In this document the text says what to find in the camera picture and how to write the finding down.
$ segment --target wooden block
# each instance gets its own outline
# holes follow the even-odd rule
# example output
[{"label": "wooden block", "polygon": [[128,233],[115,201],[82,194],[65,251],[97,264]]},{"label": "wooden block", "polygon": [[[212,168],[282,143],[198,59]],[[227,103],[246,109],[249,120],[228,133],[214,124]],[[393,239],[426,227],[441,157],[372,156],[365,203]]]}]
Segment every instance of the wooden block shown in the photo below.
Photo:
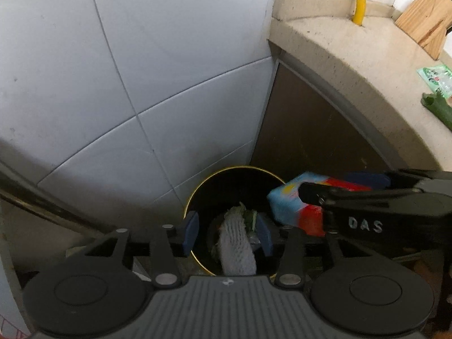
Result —
[{"label": "wooden block", "polygon": [[452,25],[452,0],[414,0],[395,24],[437,60]]}]

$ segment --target white tiled wall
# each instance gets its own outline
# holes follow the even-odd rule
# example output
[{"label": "white tiled wall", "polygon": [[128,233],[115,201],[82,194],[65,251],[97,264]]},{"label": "white tiled wall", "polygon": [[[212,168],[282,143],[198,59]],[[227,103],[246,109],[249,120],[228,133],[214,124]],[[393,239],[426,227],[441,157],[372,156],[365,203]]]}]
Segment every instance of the white tiled wall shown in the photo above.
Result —
[{"label": "white tiled wall", "polygon": [[12,206],[3,219],[3,232],[9,242],[14,267],[19,271],[39,271],[53,266],[64,258],[66,249],[83,246],[89,241],[79,233],[17,207]]},{"label": "white tiled wall", "polygon": [[272,5],[0,0],[0,161],[99,221],[177,221],[249,160]]},{"label": "white tiled wall", "polygon": [[446,37],[446,43],[444,44],[444,50],[452,57],[452,33],[449,33]]}]

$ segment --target beige countertop edge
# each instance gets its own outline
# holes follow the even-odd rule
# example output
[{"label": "beige countertop edge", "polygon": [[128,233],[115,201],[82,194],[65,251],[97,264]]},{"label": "beige countertop edge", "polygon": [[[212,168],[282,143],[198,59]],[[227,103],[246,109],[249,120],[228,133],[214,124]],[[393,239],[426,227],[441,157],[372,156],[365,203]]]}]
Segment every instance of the beige countertop edge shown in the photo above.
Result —
[{"label": "beige countertop edge", "polygon": [[[357,31],[361,28],[354,27],[352,22],[338,18],[273,19],[269,40],[338,90],[388,140],[409,167],[451,171],[452,132],[422,107],[421,94],[429,92],[429,88],[415,71],[415,67],[440,62],[429,58],[392,20],[366,19],[368,28],[361,31]],[[359,50],[356,48],[353,40],[362,43],[367,35],[375,38],[375,34],[389,35],[386,38],[390,46],[385,49],[393,53],[387,60],[383,59],[385,56],[379,52],[381,47],[375,42],[369,41]],[[357,64],[365,63],[369,57],[372,62]],[[408,67],[403,64],[404,60],[408,60]]]},{"label": "beige countertop edge", "polygon": [[[316,16],[346,18],[352,16],[355,9],[356,0],[275,0],[272,16],[283,21]],[[367,0],[366,16],[391,18],[394,12],[392,6]]]}]

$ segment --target trash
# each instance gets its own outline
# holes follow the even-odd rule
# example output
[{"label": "trash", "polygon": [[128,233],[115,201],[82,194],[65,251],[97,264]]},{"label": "trash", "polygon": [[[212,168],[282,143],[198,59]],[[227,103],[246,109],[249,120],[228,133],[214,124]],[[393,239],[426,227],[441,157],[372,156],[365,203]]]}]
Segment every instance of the trash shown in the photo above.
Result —
[{"label": "trash", "polygon": [[[223,275],[216,244],[225,212],[242,202],[249,210],[271,216],[267,195],[283,184],[284,181],[266,170],[237,166],[214,173],[196,188],[185,210],[186,213],[195,210],[199,215],[199,234],[192,252],[204,271],[210,275]],[[277,259],[266,258],[261,248],[255,251],[255,260],[259,275],[272,276],[279,264]]]},{"label": "trash", "polygon": [[[246,235],[248,237],[248,241],[251,244],[251,248],[254,251],[256,251],[260,247],[260,241],[259,237],[257,237],[257,234],[255,233],[256,229],[256,217],[257,217],[257,211],[256,210],[247,210],[245,205],[240,202],[240,205],[238,207],[232,207],[230,208],[224,215],[219,215],[216,217],[212,223],[209,226],[209,230],[211,229],[220,229],[219,221],[222,223],[223,220],[226,219],[226,216],[231,214],[240,214],[243,218],[243,221],[245,223],[245,230]],[[210,251],[210,255],[215,261],[220,261],[220,255],[218,252],[218,243],[215,240],[215,234],[213,231],[207,232],[207,238],[209,241],[207,241],[207,246]]]},{"label": "trash", "polygon": [[[225,214],[225,220],[220,227],[218,251],[223,273],[229,276],[255,275],[256,260],[246,233],[246,208],[240,203]],[[253,225],[253,214],[248,215],[248,224]]]}]

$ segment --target trash can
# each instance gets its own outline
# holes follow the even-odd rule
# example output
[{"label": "trash can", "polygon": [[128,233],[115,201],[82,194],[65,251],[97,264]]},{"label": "trash can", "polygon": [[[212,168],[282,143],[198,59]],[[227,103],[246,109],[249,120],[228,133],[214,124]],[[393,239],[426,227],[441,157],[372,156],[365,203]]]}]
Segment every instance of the trash can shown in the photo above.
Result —
[{"label": "trash can", "polygon": [[[273,218],[267,195],[282,184],[281,178],[264,169],[237,166],[212,174],[195,189],[184,215],[192,210],[199,215],[199,233],[192,254],[208,274],[222,275],[221,263],[211,256],[209,247],[218,240],[224,213],[242,202],[248,210],[263,212]],[[276,272],[279,263],[276,258],[265,258],[262,249],[255,251],[255,258],[257,274],[273,275]]]}]

